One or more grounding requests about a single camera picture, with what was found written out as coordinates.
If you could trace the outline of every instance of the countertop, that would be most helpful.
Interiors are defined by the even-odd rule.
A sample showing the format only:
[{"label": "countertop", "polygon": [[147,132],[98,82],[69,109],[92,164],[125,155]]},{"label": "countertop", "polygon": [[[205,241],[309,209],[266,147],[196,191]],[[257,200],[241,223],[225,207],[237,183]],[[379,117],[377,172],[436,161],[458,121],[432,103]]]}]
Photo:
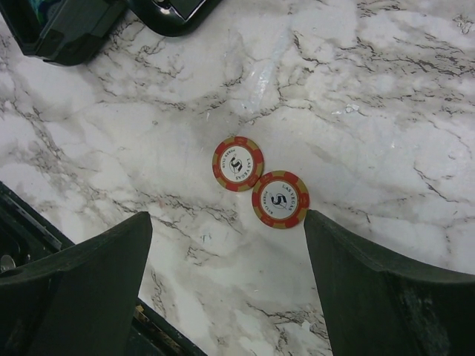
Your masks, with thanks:
[{"label": "countertop", "polygon": [[210,355],[331,355],[303,225],[212,173],[231,135],[311,208],[475,273],[475,3],[230,1],[164,39],[129,13],[88,65],[0,22],[0,180],[80,243],[149,211],[140,297]]}]

